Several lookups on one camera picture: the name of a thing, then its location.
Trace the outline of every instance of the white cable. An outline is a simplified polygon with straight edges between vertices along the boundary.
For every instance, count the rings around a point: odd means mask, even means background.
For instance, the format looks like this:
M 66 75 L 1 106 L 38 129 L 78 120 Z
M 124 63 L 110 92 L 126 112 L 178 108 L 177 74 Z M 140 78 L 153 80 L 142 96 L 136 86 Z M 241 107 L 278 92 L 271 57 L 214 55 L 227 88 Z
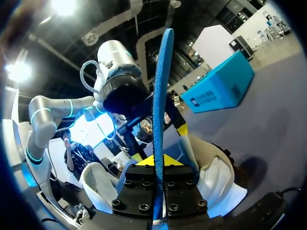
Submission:
M 97 91 L 97 90 L 95 90 L 93 87 L 89 86 L 89 85 L 86 83 L 85 79 L 84 79 L 84 69 L 85 69 L 85 67 L 86 67 L 88 64 L 94 64 L 94 65 L 96 66 L 98 72 L 101 73 L 100 66 L 99 66 L 99 64 L 98 64 L 96 61 L 94 61 L 94 60 L 86 61 L 86 62 L 83 63 L 83 65 L 81 66 L 81 69 L 80 69 L 80 79 L 81 79 L 81 82 L 82 82 L 83 86 L 84 86 L 87 90 L 89 90 L 89 91 L 91 91 L 91 92 L 93 92 L 93 93 L 100 94 L 99 91 Z
M 54 164 L 53 164 L 52 158 L 51 158 L 51 156 L 50 156 L 49 142 L 48 142 L 48 144 L 47 144 L 47 152 L 48 152 L 48 155 L 49 155 L 49 159 L 50 159 L 50 162 L 51 162 L 52 168 L 53 168 L 53 170 L 54 170 L 54 174 L 55 174 L 54 176 L 55 176 L 55 178 L 56 178 L 56 179 L 52 179 L 52 178 L 50 177 L 50 180 L 52 180 L 52 181 L 57 181 L 57 180 L 58 180 L 58 175 L 57 175 L 56 168 L 54 167 Z
M 56 130 L 56 133 L 58 133 L 58 132 L 60 132 L 60 131 L 63 131 L 63 130 L 66 130 L 66 129 L 70 129 L 71 127 L 74 126 L 74 124 L 76 123 L 76 120 L 77 120 L 77 119 L 75 119 L 75 120 L 73 121 L 73 123 L 72 123 L 69 127 L 57 129 L 57 130 Z
M 100 127 L 99 123 L 97 122 L 96 117 L 94 116 L 94 114 L 92 113 L 92 111 L 89 110 L 89 112 L 90 112 L 90 114 L 92 115 L 92 117 L 94 118 L 96 124 L 98 125 L 98 127 L 99 127 L 99 129 L 100 129 L 100 131 L 101 131 L 101 133 L 106 137 L 106 139 L 107 139 L 107 140 L 113 140 L 113 139 L 115 138 L 115 136 L 116 136 L 117 130 L 116 130 L 116 125 L 115 125 L 115 122 L 114 122 L 112 116 L 111 116 L 109 113 L 107 113 L 107 114 L 109 115 L 109 117 L 111 118 L 111 120 L 112 120 L 113 128 L 114 128 L 113 136 L 112 136 L 111 138 L 109 138 L 109 137 L 108 137 L 107 135 L 105 135 L 105 133 L 103 132 L 102 128 Z

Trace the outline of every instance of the cable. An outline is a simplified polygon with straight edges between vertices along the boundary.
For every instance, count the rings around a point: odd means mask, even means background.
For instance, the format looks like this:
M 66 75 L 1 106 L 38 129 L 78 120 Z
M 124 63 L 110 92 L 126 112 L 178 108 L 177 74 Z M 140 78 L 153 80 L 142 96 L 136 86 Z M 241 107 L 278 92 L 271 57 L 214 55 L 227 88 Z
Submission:
M 47 144 L 47 152 L 48 152 L 48 155 L 49 155 L 49 159 L 50 159 L 50 162 L 51 162 L 52 168 L 53 168 L 53 170 L 54 170 L 54 176 L 55 176 L 55 178 L 56 178 L 56 179 L 53 179 L 53 178 L 51 178 L 51 177 L 50 177 L 50 180 L 52 180 L 52 181 L 57 181 L 57 180 L 58 180 L 58 175 L 57 175 L 56 168 L 54 167 L 54 164 L 53 164 L 52 158 L 51 158 L 51 156 L 50 156 L 49 142 L 48 142 L 48 144 Z
M 121 114 L 118 115 L 119 120 L 126 121 L 127 119 L 120 118 Z
M 102 134 L 106 137 L 106 139 L 107 140 L 113 140 L 114 138 L 115 138 L 115 136 L 116 136 L 116 133 L 117 133 L 117 129 L 116 129 L 116 125 L 115 125 L 115 122 L 114 122 L 114 120 L 113 120 L 113 118 L 112 118 L 112 115 L 110 115 L 110 113 L 109 112 L 107 112 L 107 114 L 109 115 L 109 117 L 111 118 L 111 120 L 112 120 L 112 123 L 113 123 L 113 128 L 114 128 L 114 131 L 113 131 L 113 136 L 111 137 L 111 138 L 109 138 L 107 135 L 105 135 L 105 133 L 103 132 L 103 130 L 102 130 L 102 128 L 101 128 L 101 126 L 99 125 L 99 123 L 97 122 L 97 120 L 96 120 L 96 117 L 94 116 L 94 114 L 92 113 L 92 111 L 91 110 L 89 110 L 89 112 L 90 112 L 90 114 L 92 115 L 92 117 L 94 118 L 94 120 L 95 120 L 95 122 L 96 122 L 96 124 L 98 125 L 98 128 L 100 129 L 100 131 L 102 132 Z
M 94 60 L 86 61 L 86 62 L 83 63 L 83 65 L 81 66 L 81 69 L 80 69 L 80 79 L 81 79 L 81 82 L 82 82 L 83 86 L 84 86 L 87 90 L 89 90 L 89 91 L 91 91 L 91 92 L 93 92 L 93 93 L 99 94 L 100 92 L 97 91 L 97 90 L 95 90 L 93 87 L 89 86 L 89 85 L 86 83 L 85 79 L 84 79 L 84 69 L 85 69 L 85 67 L 86 67 L 88 64 L 94 64 L 94 65 L 96 66 L 98 72 L 101 73 L 100 66 L 99 66 L 99 64 L 98 64 L 96 61 L 94 61 Z
M 72 123 L 70 126 L 68 126 L 68 127 L 57 129 L 57 130 L 56 130 L 56 133 L 58 133 L 58 132 L 60 132 L 60 131 L 63 131 L 63 130 L 66 130 L 66 129 L 70 129 L 71 127 L 74 126 L 74 124 L 76 123 L 76 120 L 77 120 L 77 119 L 75 119 L 75 120 L 73 121 L 73 123 Z
M 288 192 L 291 192 L 291 191 L 301 192 L 301 188 L 299 188 L 299 187 L 286 188 L 286 189 L 282 190 L 281 192 L 277 192 L 277 195 L 279 195 L 280 197 L 283 197 L 285 193 L 288 193 Z
M 42 223 L 44 223 L 46 221 L 52 221 L 52 222 L 57 223 L 57 221 L 55 219 L 50 219 L 50 218 L 44 218 L 44 219 L 41 220 Z
M 283 195 L 283 194 L 288 193 L 288 192 L 291 192 L 291 191 L 298 191 L 298 192 L 300 192 L 300 191 L 301 191 L 301 188 L 299 188 L 299 187 L 287 188 L 287 189 L 281 191 L 280 194 Z

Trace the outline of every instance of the blue foam strip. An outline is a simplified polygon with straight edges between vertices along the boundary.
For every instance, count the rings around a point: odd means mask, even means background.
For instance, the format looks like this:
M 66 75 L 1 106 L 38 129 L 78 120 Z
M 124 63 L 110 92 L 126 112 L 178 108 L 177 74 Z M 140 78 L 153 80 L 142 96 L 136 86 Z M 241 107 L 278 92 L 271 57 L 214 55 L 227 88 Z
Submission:
M 174 30 L 166 29 L 163 34 L 153 90 L 153 152 L 157 177 L 157 196 L 163 195 L 163 126 L 167 83 L 173 54 Z

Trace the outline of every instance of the white robotic arm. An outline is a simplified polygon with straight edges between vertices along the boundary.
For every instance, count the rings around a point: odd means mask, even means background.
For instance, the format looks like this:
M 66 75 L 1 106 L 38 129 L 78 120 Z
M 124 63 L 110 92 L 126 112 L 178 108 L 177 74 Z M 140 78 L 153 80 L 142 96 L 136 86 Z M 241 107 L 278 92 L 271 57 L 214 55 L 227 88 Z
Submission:
M 102 103 L 98 103 L 92 96 L 79 99 L 50 99 L 36 96 L 29 104 L 29 116 L 33 131 L 29 135 L 27 155 L 33 163 L 40 163 L 44 149 L 55 135 L 56 118 L 65 118 L 84 113 L 90 121 L 104 113 Z
M 29 135 L 26 153 L 31 162 L 40 164 L 44 149 L 55 135 L 55 118 L 65 118 L 84 113 L 91 121 L 106 111 L 127 115 L 130 109 L 150 93 L 141 81 L 141 70 L 131 54 L 116 40 L 103 43 L 97 54 L 98 62 L 89 60 L 80 70 L 81 82 L 92 96 L 79 99 L 50 99 L 36 96 L 29 104 L 33 131 Z M 92 88 L 84 79 L 88 64 L 97 68 L 97 79 Z

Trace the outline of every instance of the black bracket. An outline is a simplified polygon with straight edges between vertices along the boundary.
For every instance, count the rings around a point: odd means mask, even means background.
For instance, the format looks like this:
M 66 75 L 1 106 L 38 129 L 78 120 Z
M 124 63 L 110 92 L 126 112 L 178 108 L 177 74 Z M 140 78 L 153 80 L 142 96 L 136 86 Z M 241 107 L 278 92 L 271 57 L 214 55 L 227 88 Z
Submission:
M 114 214 L 153 220 L 155 196 L 154 167 L 132 164 L 126 171 L 126 181 L 112 201 Z

